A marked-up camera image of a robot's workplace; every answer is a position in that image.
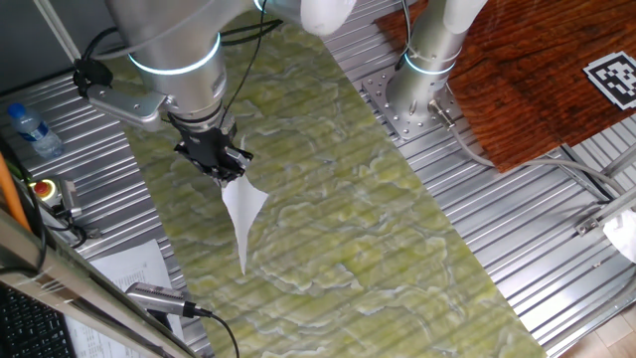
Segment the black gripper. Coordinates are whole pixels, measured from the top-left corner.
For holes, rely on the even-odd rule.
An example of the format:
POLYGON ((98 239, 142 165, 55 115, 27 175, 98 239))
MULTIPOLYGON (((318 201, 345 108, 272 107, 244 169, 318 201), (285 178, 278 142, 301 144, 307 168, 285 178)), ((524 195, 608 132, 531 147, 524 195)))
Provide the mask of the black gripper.
POLYGON ((189 160, 220 187, 226 187, 243 174, 253 154, 232 146, 232 136, 212 128, 204 132, 179 130, 182 140, 174 150, 189 160))

